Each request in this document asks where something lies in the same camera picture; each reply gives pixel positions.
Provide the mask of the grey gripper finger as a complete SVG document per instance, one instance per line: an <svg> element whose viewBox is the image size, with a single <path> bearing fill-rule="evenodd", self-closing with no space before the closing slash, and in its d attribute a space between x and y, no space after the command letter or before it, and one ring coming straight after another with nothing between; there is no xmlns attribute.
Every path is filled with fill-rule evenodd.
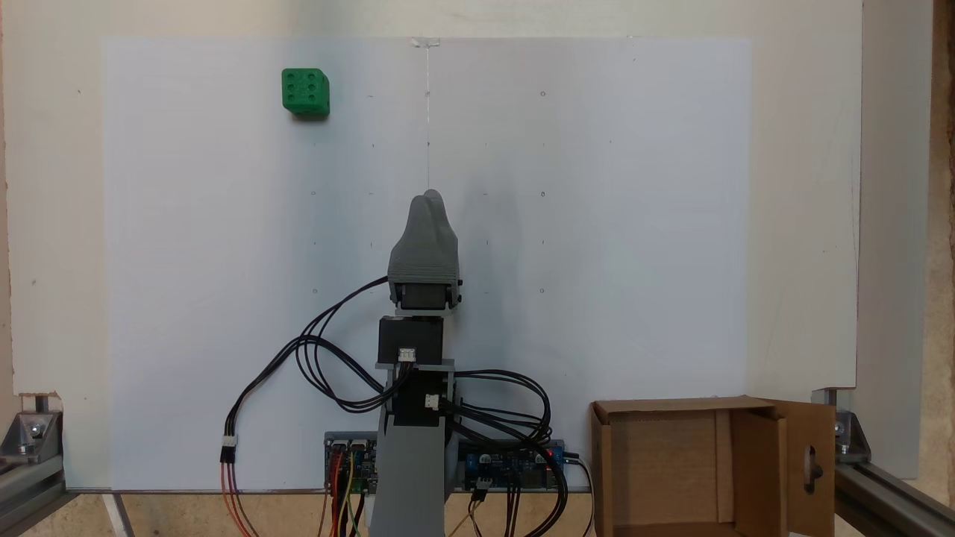
<svg viewBox="0 0 955 537"><path fill-rule="evenodd" d="M432 207L433 223L434 227L436 227L436 235L437 238L439 238L442 251L444 254L449 256L453 254L454 258L458 258L457 235L456 232L453 231L453 228L451 228L443 197L439 191L429 190L428 200L430 207Z"/></svg>
<svg viewBox="0 0 955 537"><path fill-rule="evenodd" d="M430 202L426 194L410 201L408 218L391 258L423 258L429 248L427 224L430 224Z"/></svg>

